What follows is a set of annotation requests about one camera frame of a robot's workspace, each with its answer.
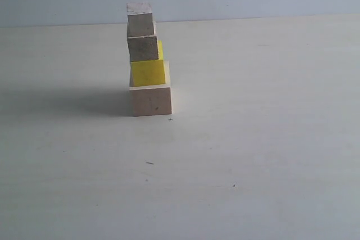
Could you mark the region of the large light wooden cube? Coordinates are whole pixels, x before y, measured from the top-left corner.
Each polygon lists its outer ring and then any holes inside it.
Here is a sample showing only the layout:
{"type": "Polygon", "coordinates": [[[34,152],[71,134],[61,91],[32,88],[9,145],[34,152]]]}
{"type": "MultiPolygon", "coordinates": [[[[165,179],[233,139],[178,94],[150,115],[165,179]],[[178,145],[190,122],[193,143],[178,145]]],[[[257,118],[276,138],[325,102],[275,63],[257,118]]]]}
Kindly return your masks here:
{"type": "Polygon", "coordinates": [[[171,115],[172,95],[169,62],[164,61],[165,84],[135,87],[132,73],[129,92],[133,116],[171,115]]]}

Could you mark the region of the yellow cube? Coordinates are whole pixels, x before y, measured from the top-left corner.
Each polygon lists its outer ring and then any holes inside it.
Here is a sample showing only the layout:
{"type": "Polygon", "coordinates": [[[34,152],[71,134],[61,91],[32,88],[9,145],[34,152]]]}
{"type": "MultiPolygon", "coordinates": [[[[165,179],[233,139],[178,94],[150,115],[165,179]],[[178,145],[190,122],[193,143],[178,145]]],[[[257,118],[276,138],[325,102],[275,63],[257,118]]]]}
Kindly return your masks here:
{"type": "Polygon", "coordinates": [[[130,62],[130,85],[142,87],[165,84],[165,61],[162,41],[158,40],[158,59],[130,62]]]}

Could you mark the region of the medium wooden cube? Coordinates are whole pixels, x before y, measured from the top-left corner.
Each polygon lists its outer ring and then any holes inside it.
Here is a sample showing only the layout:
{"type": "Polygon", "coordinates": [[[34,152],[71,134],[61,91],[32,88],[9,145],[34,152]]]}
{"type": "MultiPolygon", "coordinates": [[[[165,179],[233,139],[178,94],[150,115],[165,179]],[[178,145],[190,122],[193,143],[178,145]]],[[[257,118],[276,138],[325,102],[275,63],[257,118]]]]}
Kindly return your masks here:
{"type": "Polygon", "coordinates": [[[130,26],[127,24],[127,45],[130,62],[159,59],[156,22],[153,22],[152,26],[154,27],[154,34],[131,37],[130,26]]]}

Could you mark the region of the small pale wooden cube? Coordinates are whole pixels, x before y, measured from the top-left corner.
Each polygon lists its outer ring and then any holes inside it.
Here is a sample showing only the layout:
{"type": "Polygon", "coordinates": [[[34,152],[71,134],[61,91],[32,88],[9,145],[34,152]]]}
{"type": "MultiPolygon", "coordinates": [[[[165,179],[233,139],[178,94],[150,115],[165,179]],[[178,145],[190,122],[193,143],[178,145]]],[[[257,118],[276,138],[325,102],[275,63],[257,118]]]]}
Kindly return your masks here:
{"type": "Polygon", "coordinates": [[[130,37],[154,35],[152,8],[148,2],[128,2],[127,17],[130,37]]]}

